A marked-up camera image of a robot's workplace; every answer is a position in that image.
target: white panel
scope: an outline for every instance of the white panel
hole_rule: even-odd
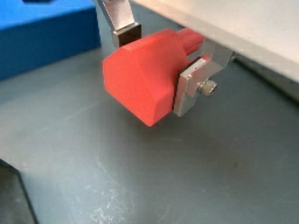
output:
[[[299,82],[298,0],[134,2]]]

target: gray floor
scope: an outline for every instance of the gray floor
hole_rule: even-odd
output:
[[[39,222],[298,223],[298,105],[233,63],[149,128],[103,88],[105,51],[0,82],[0,158]]]

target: metal clamp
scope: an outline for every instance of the metal clamp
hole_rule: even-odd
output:
[[[142,38],[142,25],[137,23],[129,0],[94,0],[102,9],[113,32],[115,47]]]
[[[199,94],[211,96],[218,84],[210,77],[231,62],[234,52],[210,39],[205,39],[201,57],[181,73],[173,112],[183,116],[195,105]]]

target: red object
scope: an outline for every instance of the red object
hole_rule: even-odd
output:
[[[179,72],[202,41],[190,29],[167,29],[125,45],[103,61],[107,91],[149,126],[173,111]]]

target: blue container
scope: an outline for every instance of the blue container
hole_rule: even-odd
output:
[[[101,46],[90,0],[0,3],[0,79]]]

